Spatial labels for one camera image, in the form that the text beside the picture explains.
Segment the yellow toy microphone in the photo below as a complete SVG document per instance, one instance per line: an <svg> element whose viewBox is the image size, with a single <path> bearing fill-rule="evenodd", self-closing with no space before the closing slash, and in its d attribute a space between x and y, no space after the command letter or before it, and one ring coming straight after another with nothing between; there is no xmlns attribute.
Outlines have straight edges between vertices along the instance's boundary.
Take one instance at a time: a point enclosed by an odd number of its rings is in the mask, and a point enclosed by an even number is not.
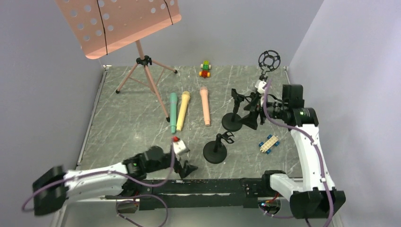
<svg viewBox="0 0 401 227"><path fill-rule="evenodd" d="M189 91L184 91L182 93L181 105L180 105L180 110L178 113L177 126L176 126L177 131L182 131L183 123L184 123L184 119L185 119L185 115L186 115L186 110L187 110L190 98L191 98L191 95L190 95Z"/></svg>

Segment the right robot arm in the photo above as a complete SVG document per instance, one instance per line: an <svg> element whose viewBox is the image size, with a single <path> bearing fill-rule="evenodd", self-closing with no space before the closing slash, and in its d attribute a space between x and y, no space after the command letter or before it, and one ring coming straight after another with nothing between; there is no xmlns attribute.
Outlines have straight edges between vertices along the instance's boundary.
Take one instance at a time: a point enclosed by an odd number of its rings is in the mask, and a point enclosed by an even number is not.
<svg viewBox="0 0 401 227"><path fill-rule="evenodd" d="M296 219L325 218L329 224L334 214L345 203L344 191L336 189L321 151L319 122L315 110L305 107L302 85L283 85L282 96L268 101L269 85L259 81L251 102L244 108L248 115L242 124L257 128L257 117L287 128L295 142L302 169L303 181L296 183L280 170L265 171L262 189L277 192L290 206Z"/></svg>

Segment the black mic stand with clip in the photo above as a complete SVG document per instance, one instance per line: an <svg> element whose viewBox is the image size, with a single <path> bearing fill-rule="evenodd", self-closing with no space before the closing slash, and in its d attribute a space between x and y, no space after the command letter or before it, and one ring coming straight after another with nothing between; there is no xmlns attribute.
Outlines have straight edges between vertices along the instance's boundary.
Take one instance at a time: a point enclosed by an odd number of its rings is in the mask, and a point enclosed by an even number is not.
<svg viewBox="0 0 401 227"><path fill-rule="evenodd" d="M234 107L231 113L223 116L221 123L224 129L230 132L235 132L241 129L242 123L240 122L241 116L238 115L240 104L245 100L245 96L239 94L235 88L231 89L231 96L234 100Z"/></svg>

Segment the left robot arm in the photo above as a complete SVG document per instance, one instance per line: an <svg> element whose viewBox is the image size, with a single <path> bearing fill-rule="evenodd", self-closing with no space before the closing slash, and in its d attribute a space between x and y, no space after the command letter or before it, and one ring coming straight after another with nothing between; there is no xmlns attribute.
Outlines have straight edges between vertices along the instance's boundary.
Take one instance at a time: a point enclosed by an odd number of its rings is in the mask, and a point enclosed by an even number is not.
<svg viewBox="0 0 401 227"><path fill-rule="evenodd" d="M152 186L144 182L147 174L163 169L169 169L183 179L198 169L188 160L181 159L180 155L189 151L185 145L173 145L168 153L159 146L152 146L111 166L69 171L63 166L54 166L32 184L34 215L52 214L69 202L99 196L133 196L138 185Z"/></svg>

